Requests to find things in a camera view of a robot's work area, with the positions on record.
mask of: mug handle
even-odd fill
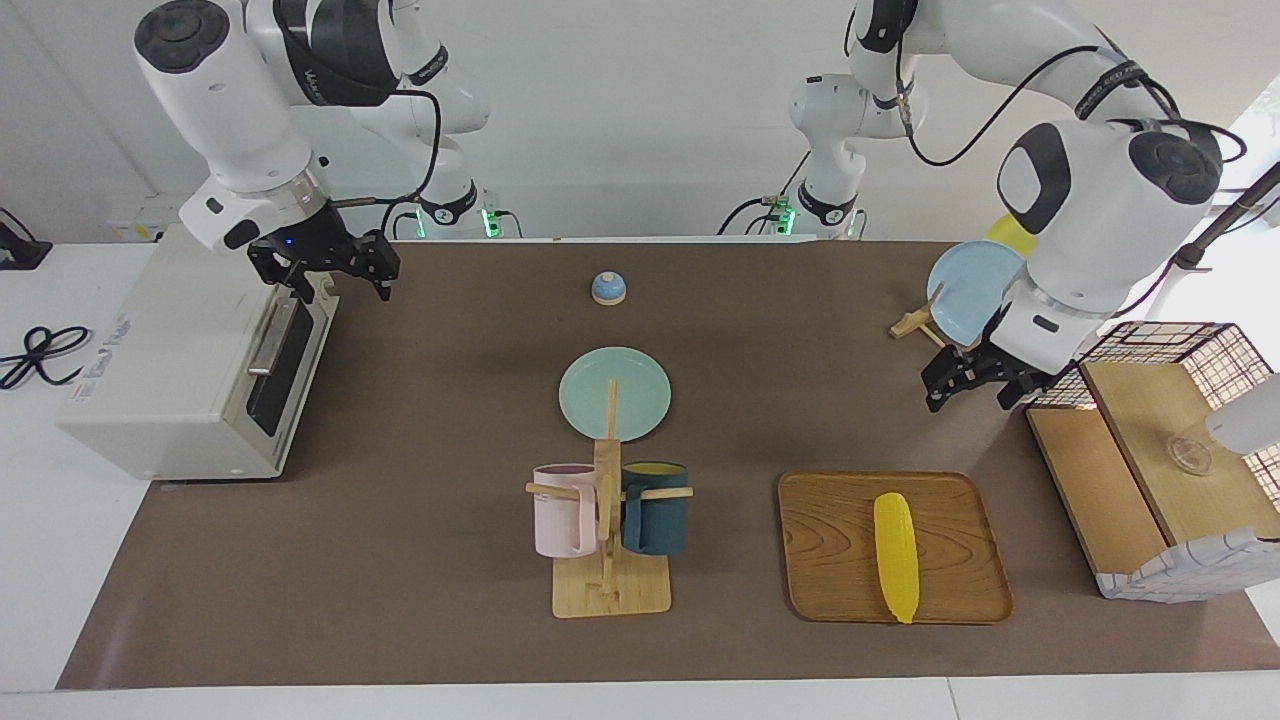
[[[643,483],[627,487],[627,521],[622,527],[622,543],[627,548],[635,548],[636,552],[643,550],[640,547],[640,506],[644,505],[640,501],[641,492],[644,492]]]
[[[595,539],[595,491],[577,486],[577,537],[573,539],[573,552],[582,552],[582,538]]]

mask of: wooden mug rack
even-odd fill
[[[559,619],[649,615],[671,610],[671,569],[666,556],[622,547],[622,442],[617,439],[618,380],[609,380],[604,439],[595,441],[596,533],[600,550],[585,557],[557,557],[552,569],[552,614]],[[577,492],[527,483],[525,492],[577,500]],[[645,491],[641,500],[692,497],[694,488]]]

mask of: dark teal mug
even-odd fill
[[[676,555],[685,548],[689,498],[641,500],[646,489],[689,486],[689,469],[675,462],[631,462],[622,468],[622,547],[640,555]]]

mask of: white wall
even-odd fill
[[[99,238],[99,199],[109,192],[150,186],[186,195],[204,179],[200,158],[132,56],[133,27],[157,3],[0,0],[4,36],[24,32],[14,18],[26,22],[27,45],[65,70],[31,73],[22,65],[29,47],[0,45],[0,202],[40,232]],[[1229,123],[1280,70],[1280,45],[1256,29],[1275,27],[1274,0],[1075,5],[1190,117]],[[708,233],[739,201],[777,191],[805,150],[787,117],[788,95],[805,76],[842,72],[849,8],[846,0],[431,3],[454,61],[493,97],[489,127],[461,140],[477,178],[530,234],[561,236]],[[959,147],[1006,92],[945,59],[927,59],[920,77],[933,99],[920,143],[934,155]],[[50,97],[79,97],[83,106],[68,111]],[[396,155],[342,110],[296,113],[334,160],[337,193],[411,187]],[[1066,114],[1047,99],[1019,100],[970,158],[942,170],[922,165],[902,142],[861,142],[868,236],[979,236],[1001,214],[993,178],[1009,145],[1030,124]],[[76,126],[93,118],[96,131]]]

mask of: wooden rack base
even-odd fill
[[[562,620],[609,615],[653,615],[671,610],[671,570],[663,556],[617,548],[613,592],[604,592],[602,553],[556,560],[552,614]]]

